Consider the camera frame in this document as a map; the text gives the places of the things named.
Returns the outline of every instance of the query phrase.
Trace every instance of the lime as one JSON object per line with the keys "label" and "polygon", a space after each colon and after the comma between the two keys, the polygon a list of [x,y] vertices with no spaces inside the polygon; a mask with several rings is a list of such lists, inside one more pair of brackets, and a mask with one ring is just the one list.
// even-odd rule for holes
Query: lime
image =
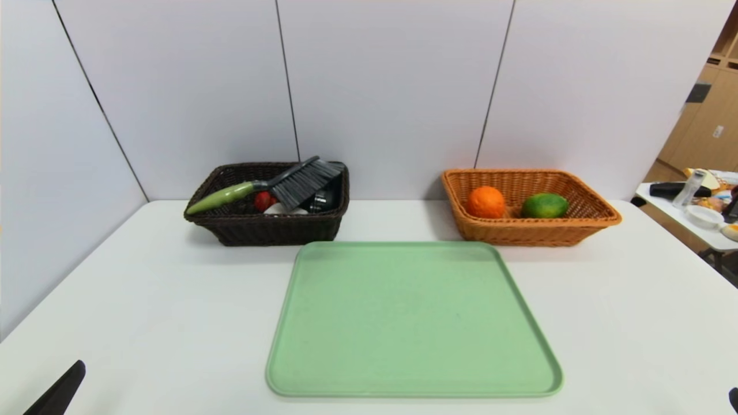
{"label": "lime", "polygon": [[566,214],[569,202],[555,193],[538,193],[523,202],[520,214],[524,218],[560,218]]}

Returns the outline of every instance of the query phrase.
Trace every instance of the green brush handle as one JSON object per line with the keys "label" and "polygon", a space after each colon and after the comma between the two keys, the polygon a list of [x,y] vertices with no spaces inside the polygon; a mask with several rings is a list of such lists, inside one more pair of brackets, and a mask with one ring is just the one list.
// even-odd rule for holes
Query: green brush handle
{"label": "green brush handle", "polygon": [[267,187],[268,186],[266,185],[266,182],[254,181],[239,183],[237,185],[221,189],[219,191],[216,191],[215,193],[207,195],[202,200],[190,206],[187,209],[187,214],[193,215],[194,213],[200,213],[205,212],[206,210],[219,208],[226,203],[241,200],[255,191],[266,190]]}

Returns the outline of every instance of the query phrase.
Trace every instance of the orange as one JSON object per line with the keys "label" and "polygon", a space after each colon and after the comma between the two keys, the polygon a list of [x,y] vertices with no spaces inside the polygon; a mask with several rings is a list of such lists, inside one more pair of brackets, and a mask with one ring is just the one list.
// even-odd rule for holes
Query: orange
{"label": "orange", "polygon": [[482,186],[469,194],[466,211],[485,219],[499,219],[505,214],[505,197],[498,189]]}

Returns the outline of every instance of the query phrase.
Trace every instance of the panel seam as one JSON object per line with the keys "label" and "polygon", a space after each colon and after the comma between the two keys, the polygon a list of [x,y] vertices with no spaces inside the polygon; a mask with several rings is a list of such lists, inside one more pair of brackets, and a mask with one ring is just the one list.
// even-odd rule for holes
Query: panel seam
{"label": "panel seam", "polygon": [[505,29],[505,38],[503,39],[503,48],[500,50],[500,60],[497,62],[497,71],[494,73],[494,83],[492,83],[492,93],[489,95],[489,104],[487,104],[487,114],[484,117],[484,124],[482,125],[482,135],[479,137],[479,146],[477,147],[477,156],[474,158],[474,168],[477,168],[479,162],[479,154],[482,151],[482,142],[484,141],[484,132],[487,129],[487,121],[489,121],[489,110],[492,108],[492,98],[494,98],[494,91],[497,89],[497,81],[500,79],[500,68],[503,67],[503,56],[505,56],[505,47],[507,46],[508,35],[510,34],[510,26],[512,25],[512,15],[515,11],[515,2],[512,1],[512,7],[510,7],[510,17],[508,18],[508,26]]}
{"label": "panel seam", "polygon": [[139,186],[139,189],[141,189],[141,193],[143,193],[143,197],[146,199],[146,202],[151,202],[151,200],[148,198],[148,195],[146,194],[146,191],[143,190],[143,186],[141,185],[141,181],[139,180],[138,176],[136,175],[136,171],[134,171],[133,166],[131,165],[131,161],[128,159],[128,155],[123,150],[123,146],[120,145],[120,140],[118,140],[118,136],[115,134],[115,130],[113,129],[113,125],[110,124],[110,120],[108,119],[108,115],[105,113],[105,109],[103,109],[103,104],[100,103],[100,99],[97,97],[97,93],[95,92],[94,88],[92,87],[92,83],[90,82],[89,76],[87,76],[87,71],[85,70],[84,65],[82,64],[82,60],[80,59],[80,55],[77,53],[77,49],[75,48],[74,42],[72,42],[72,37],[69,36],[69,31],[66,29],[66,25],[64,24],[64,19],[61,18],[61,13],[59,12],[59,7],[56,5],[56,0],[52,0],[52,4],[54,5],[54,10],[56,10],[56,16],[59,18],[59,22],[61,23],[61,28],[64,30],[64,34],[66,35],[66,40],[69,41],[69,45],[72,47],[72,52],[75,54],[75,58],[77,58],[77,63],[80,65],[80,69],[82,69],[82,75],[84,75],[85,80],[87,81],[87,85],[90,87],[90,91],[92,91],[92,96],[94,97],[95,102],[97,102],[97,107],[100,108],[100,112],[103,113],[103,118],[105,119],[106,124],[108,124],[108,128],[110,129],[111,134],[113,134],[113,138],[115,139],[115,143],[118,144],[118,148],[120,149],[120,153],[123,155],[123,159],[125,160],[125,163],[128,165],[128,169],[131,170],[131,174],[133,174],[134,179],[136,180],[136,183]]}
{"label": "panel seam", "polygon": [[294,130],[294,147],[297,149],[297,160],[300,158],[300,141],[297,140],[297,123],[294,121],[294,106],[292,105],[292,88],[289,85],[289,72],[287,71],[287,53],[284,49],[284,35],[282,34],[282,19],[279,14],[279,1],[275,0],[275,9],[277,10],[277,25],[279,26],[279,40],[282,44],[282,59],[284,60],[284,75],[287,79],[287,95],[289,96],[289,112],[292,114],[292,129]]}

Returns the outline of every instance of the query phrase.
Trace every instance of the plastic tray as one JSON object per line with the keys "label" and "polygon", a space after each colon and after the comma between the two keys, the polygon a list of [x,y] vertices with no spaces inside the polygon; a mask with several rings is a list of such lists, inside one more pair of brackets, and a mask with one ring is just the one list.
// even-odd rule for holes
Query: plastic tray
{"label": "plastic tray", "polygon": [[266,368],[290,397],[541,397],[561,368],[481,242],[314,242]]}

